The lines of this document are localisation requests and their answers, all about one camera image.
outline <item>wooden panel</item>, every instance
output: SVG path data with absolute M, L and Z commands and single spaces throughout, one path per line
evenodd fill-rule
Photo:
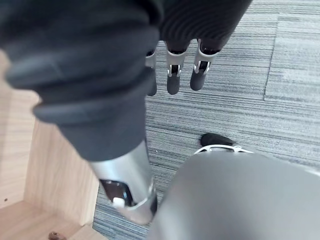
M 108 240 L 89 226 L 83 226 L 70 240 Z
M 35 119 L 34 92 L 13 90 L 4 80 L 9 66 L 0 51 L 0 209 L 24 198 L 28 160 Z
M 79 224 L 63 220 L 23 201 L 0 209 L 1 240 L 47 240 L 50 232 L 69 238 L 80 229 Z
M 52 124 L 35 121 L 24 200 L 80 225 L 93 222 L 99 182 Z

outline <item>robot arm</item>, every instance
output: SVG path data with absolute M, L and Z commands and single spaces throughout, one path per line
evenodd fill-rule
M 199 39 L 190 82 L 199 90 L 250 2 L 1 1 L 0 46 L 12 62 L 6 78 L 39 94 L 35 116 L 59 127 L 124 216 L 146 224 L 157 208 L 145 140 L 157 43 L 166 42 L 167 90 L 176 94 L 186 49 Z

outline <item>wooden shelf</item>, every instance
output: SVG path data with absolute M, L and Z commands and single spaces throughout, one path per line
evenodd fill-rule
M 0 51 L 0 240 L 106 240 L 91 227 L 99 181 L 59 130 L 35 120 L 39 98 L 11 89 Z
M 0 209 L 1 240 L 47 240 L 50 232 L 71 237 L 81 226 L 26 202 Z

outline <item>wooden cabinet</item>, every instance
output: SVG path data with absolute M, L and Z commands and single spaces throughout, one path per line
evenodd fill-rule
M 0 239 L 106 240 L 94 231 L 99 182 L 54 125 L 35 120 L 34 92 L 11 89 L 0 52 Z

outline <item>robotic hand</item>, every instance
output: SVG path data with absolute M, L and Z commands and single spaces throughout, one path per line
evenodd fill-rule
M 145 97 L 157 91 L 155 49 L 167 47 L 167 90 L 179 91 L 198 40 L 190 86 L 202 88 L 251 0 L 3 0 L 0 46 L 17 89 L 36 91 L 36 117 L 56 124 L 124 216 L 149 223 L 157 195 L 145 136 Z
M 197 91 L 250 2 L 2 0 L 7 81 L 39 94 L 36 117 L 59 127 L 114 207 L 147 224 L 157 210 L 145 134 L 145 97 L 157 92 L 157 43 L 166 43 L 173 95 L 189 42 L 198 40 L 190 80 Z M 226 138 L 202 140 L 205 148 L 178 170 L 148 239 L 319 239 L 318 172 Z

